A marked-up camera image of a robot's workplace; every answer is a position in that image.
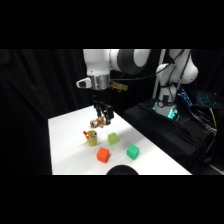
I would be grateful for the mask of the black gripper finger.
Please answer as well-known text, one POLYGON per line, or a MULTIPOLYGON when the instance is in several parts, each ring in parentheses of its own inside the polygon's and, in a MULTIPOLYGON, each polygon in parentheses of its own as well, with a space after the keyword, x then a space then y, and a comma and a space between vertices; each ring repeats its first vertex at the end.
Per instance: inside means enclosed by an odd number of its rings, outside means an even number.
POLYGON ((105 106, 104 116, 106 118, 106 124, 110 125, 111 120, 114 118, 113 107, 111 105, 105 106))
POLYGON ((103 104, 99 101, 94 102, 94 108, 97 112, 97 117, 101 117, 103 113, 103 104))

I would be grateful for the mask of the black gripper body silver coupling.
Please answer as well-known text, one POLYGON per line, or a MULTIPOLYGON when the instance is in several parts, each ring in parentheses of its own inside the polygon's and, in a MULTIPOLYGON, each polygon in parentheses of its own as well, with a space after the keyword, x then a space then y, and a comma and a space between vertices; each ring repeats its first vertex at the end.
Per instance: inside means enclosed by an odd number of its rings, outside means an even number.
POLYGON ((93 101, 99 104, 108 104, 110 99, 110 77, 108 75, 92 76, 93 101))

